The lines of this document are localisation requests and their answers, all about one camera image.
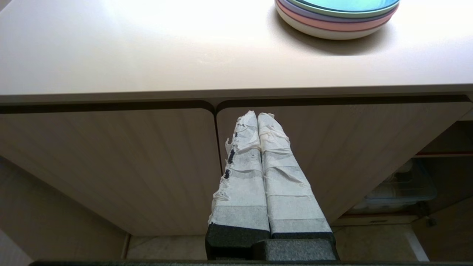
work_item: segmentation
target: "floor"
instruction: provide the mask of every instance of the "floor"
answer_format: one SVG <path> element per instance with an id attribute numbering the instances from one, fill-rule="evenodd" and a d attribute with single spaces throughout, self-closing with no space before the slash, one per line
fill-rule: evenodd
<path id="1" fill-rule="evenodd" d="M 333 231 L 341 260 L 428 260 L 408 224 L 334 227 Z M 127 259 L 206 260 L 204 236 L 132 236 Z"/>

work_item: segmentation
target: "plastic container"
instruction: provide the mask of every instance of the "plastic container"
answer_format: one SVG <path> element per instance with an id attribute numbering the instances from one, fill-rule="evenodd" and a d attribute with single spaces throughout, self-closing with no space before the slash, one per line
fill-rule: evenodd
<path id="1" fill-rule="evenodd" d="M 412 159 L 408 172 L 395 173 L 385 180 L 347 213 L 392 213 L 419 201 L 437 196 L 437 190 L 419 159 Z"/>

